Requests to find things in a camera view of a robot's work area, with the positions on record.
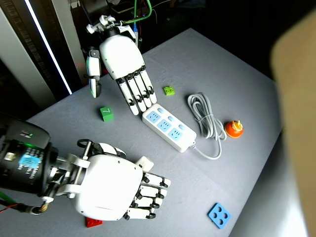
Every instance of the red block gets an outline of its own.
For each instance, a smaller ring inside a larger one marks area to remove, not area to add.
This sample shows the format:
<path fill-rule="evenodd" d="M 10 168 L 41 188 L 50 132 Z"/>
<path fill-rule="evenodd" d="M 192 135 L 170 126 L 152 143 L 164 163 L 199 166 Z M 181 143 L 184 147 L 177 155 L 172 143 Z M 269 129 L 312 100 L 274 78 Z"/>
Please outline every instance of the red block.
<path fill-rule="evenodd" d="M 88 218 L 88 217 L 86 217 L 85 220 L 86 220 L 87 228 L 90 228 L 90 227 L 93 227 L 93 226 L 98 226 L 98 225 L 102 225 L 102 224 L 103 224 L 103 221 L 94 220 L 94 219 L 91 219 L 91 218 Z"/>

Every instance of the lime green toy brick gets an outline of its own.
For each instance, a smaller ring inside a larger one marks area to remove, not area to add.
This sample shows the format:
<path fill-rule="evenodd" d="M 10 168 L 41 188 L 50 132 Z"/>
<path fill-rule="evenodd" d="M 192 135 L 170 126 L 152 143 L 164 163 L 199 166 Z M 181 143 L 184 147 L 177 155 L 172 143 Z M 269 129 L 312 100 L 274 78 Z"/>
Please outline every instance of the lime green toy brick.
<path fill-rule="evenodd" d="M 164 90 L 166 96 L 168 96 L 168 95 L 175 95 L 175 93 L 176 93 L 172 86 L 166 86 L 166 87 L 163 88 L 163 90 Z"/>
<path fill-rule="evenodd" d="M 114 119 L 114 114 L 110 107 L 103 107 L 100 109 L 104 122 L 111 121 Z"/>

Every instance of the gray tabletop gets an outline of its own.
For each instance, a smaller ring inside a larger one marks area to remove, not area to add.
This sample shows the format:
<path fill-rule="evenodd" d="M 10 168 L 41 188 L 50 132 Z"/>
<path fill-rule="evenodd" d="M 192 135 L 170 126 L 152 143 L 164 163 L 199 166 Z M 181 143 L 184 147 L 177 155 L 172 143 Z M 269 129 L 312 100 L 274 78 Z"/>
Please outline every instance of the gray tabletop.
<path fill-rule="evenodd" d="M 222 142 L 219 160 L 200 157 L 195 151 L 179 153 L 135 117 L 117 84 L 102 79 L 102 94 L 93 99 L 88 87 L 54 104 L 29 121 L 46 129 L 60 155 L 81 155 L 81 138 L 110 143 L 136 161 L 141 156 L 154 163 L 151 172 L 172 183 L 153 220 L 121 219 L 86 228 L 84 217 L 70 201 L 57 197 L 41 216 L 8 210 L 0 215 L 2 236 L 94 236 L 94 237 L 227 237 L 244 207 L 281 130 L 276 84 L 204 36 L 188 29 L 144 54 L 158 102 L 197 132 L 197 147 L 214 155 L 216 143 L 204 139 L 189 107 L 187 96 L 203 92 L 222 122 L 239 119 L 244 134 Z M 163 87 L 175 88 L 165 96 Z M 103 122 L 99 108 L 110 106 L 115 119 Z M 37 205 L 34 195 L 5 191 L 18 202 Z M 220 202 L 232 215 L 218 229 L 208 218 Z"/>

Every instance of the power strip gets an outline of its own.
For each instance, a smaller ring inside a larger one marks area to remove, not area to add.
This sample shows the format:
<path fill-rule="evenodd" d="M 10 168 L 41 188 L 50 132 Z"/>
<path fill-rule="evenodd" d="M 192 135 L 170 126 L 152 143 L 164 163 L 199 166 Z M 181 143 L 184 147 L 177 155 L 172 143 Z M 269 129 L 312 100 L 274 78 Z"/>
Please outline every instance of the power strip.
<path fill-rule="evenodd" d="M 197 134 L 160 104 L 154 104 L 147 109 L 142 120 L 181 153 L 195 144 Z"/>

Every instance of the robotic arm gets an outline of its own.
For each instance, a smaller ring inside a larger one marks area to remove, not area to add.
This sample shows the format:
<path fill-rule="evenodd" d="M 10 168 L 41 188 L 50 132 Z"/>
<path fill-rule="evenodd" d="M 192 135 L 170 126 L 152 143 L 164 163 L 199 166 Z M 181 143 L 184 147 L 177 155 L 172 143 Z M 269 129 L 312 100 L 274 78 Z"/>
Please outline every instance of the robotic arm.
<path fill-rule="evenodd" d="M 149 173 L 153 163 L 126 160 L 119 148 L 78 141 L 82 157 L 58 157 L 46 131 L 0 114 L 0 188 L 37 194 L 41 206 L 17 203 L 0 192 L 0 204 L 39 215 L 55 196 L 70 198 L 76 211 L 97 220 L 153 219 L 170 180 Z"/>
<path fill-rule="evenodd" d="M 113 80 L 117 84 L 134 115 L 139 110 L 144 112 L 157 102 L 153 85 L 146 71 L 145 62 L 132 39 L 136 36 L 129 26 L 123 26 L 112 16 L 102 15 L 100 23 L 87 26 L 91 34 L 99 32 L 107 38 L 100 44 L 100 51 L 92 49 L 87 57 L 87 71 L 89 75 L 89 86 L 94 98 L 101 92 L 100 80 L 100 58 Z M 121 35 L 128 32 L 130 37 Z"/>

